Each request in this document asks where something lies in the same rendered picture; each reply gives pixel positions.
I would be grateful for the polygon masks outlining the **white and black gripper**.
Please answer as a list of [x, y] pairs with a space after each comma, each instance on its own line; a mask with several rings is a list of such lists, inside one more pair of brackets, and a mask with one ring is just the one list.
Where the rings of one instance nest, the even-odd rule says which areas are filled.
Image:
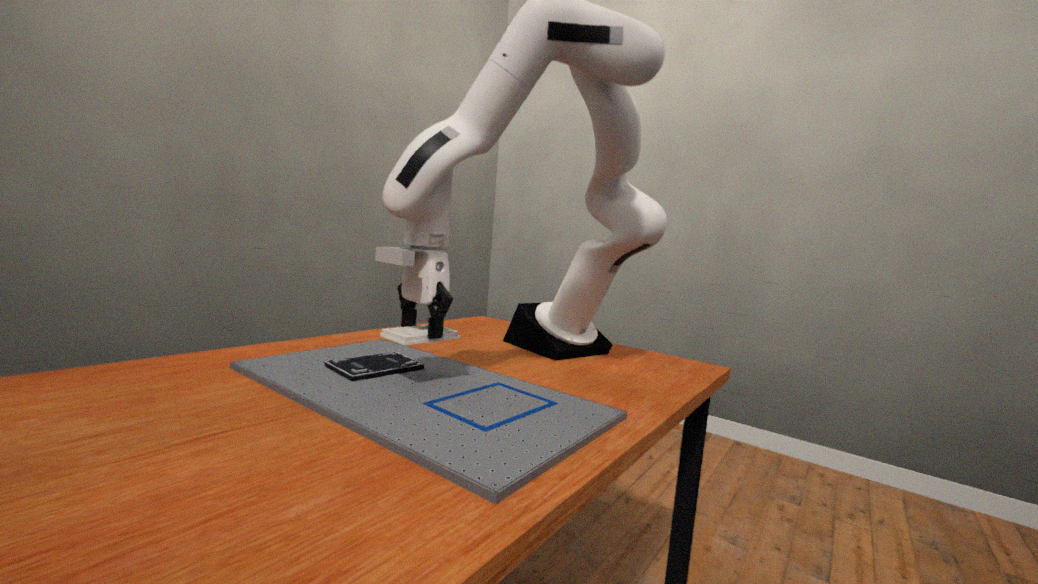
[[397, 286], [400, 309], [403, 309], [400, 327], [416, 326], [414, 307], [420, 303], [427, 305], [431, 316], [428, 317], [427, 338], [441, 338], [443, 317], [452, 302], [447, 253], [445, 250], [416, 250], [424, 252], [413, 251], [414, 266], [403, 266], [402, 280]]

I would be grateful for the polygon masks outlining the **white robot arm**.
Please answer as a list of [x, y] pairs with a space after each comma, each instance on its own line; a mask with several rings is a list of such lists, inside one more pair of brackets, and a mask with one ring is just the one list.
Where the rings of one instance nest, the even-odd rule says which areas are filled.
[[666, 229], [664, 208], [626, 178], [641, 148], [640, 113], [626, 86], [649, 82], [663, 59], [658, 34], [633, 18], [584, 0], [526, 1], [456, 112], [425, 129], [398, 159], [382, 202], [404, 219], [403, 244], [414, 249], [376, 247], [375, 261], [414, 266], [413, 251], [424, 252], [416, 249], [448, 248], [452, 167], [490, 150], [548, 64], [566, 64], [594, 132], [588, 211], [612, 235], [581, 244], [554, 304], [538, 305], [535, 317], [564, 342], [592, 344], [598, 334], [589, 321], [619, 268], [657, 244]]

